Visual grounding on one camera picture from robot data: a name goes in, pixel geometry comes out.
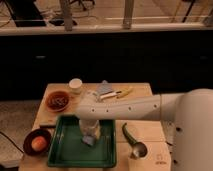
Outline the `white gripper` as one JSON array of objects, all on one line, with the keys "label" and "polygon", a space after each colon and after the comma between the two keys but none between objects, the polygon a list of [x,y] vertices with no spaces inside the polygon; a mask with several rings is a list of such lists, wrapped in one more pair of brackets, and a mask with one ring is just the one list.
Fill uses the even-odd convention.
[{"label": "white gripper", "polygon": [[100,137],[100,123],[98,120],[80,120],[79,126],[83,135],[94,138]]}]

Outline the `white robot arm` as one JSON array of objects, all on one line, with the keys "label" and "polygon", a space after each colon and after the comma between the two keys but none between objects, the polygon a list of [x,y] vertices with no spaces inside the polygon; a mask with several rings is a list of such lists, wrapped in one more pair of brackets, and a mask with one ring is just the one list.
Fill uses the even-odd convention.
[{"label": "white robot arm", "polygon": [[[85,120],[159,120],[159,95],[102,103],[88,91],[75,115]],[[213,90],[195,89],[174,100],[171,171],[213,171]]]}]

